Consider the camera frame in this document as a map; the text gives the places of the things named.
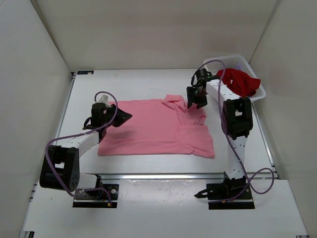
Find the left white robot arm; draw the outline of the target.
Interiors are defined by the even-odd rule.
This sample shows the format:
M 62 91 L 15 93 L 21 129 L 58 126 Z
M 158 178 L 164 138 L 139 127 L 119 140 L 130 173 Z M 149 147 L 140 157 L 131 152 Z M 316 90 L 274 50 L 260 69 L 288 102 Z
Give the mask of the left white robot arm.
M 63 137 L 68 139 L 63 145 L 53 145 L 52 142 L 46 145 L 40 186 L 65 190 L 73 197 L 76 190 L 87 192 L 92 198 L 107 193 L 100 176 L 80 173 L 80 157 L 103 140 L 108 127 L 120 127 L 131 118 L 131 114 L 115 104 L 94 103 L 82 133 Z

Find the pink t shirt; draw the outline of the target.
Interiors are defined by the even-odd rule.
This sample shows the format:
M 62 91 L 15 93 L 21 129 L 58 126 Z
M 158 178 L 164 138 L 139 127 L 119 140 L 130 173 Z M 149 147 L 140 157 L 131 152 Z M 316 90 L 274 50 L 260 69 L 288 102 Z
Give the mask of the pink t shirt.
M 204 109 L 187 107 L 180 95 L 164 99 L 119 101 L 132 118 L 109 127 L 99 144 L 99 156 L 183 154 L 213 159 L 212 137 Z

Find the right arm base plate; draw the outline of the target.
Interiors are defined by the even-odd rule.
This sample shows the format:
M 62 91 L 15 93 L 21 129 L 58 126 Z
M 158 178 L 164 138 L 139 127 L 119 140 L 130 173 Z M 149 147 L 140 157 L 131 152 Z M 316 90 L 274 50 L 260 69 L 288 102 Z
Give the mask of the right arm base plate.
M 255 209 L 250 186 L 226 189 L 220 183 L 207 184 L 209 210 L 251 210 Z

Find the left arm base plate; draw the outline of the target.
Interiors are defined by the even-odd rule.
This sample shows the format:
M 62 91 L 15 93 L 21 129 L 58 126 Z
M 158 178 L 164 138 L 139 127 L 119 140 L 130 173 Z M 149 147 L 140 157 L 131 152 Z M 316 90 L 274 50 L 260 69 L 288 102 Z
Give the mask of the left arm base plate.
M 73 199 L 73 208 L 117 208 L 119 197 L 119 182 L 103 181 L 104 189 L 109 193 L 111 203 L 108 202 L 108 195 L 101 190 L 80 192 L 75 191 Z

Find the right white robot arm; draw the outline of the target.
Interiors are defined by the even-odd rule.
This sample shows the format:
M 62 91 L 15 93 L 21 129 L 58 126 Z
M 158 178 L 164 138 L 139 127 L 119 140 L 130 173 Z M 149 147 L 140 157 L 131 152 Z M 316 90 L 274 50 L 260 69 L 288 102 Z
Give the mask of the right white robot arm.
M 206 198 L 226 202 L 237 198 L 248 188 L 248 178 L 244 168 L 245 146 L 253 128 L 251 100 L 234 93 L 220 77 L 206 69 L 196 70 L 191 85 L 187 87 L 188 106 L 202 108 L 207 105 L 207 95 L 218 102 L 221 128 L 228 141 L 228 162 L 222 183 L 209 185 L 195 194 L 196 198 Z

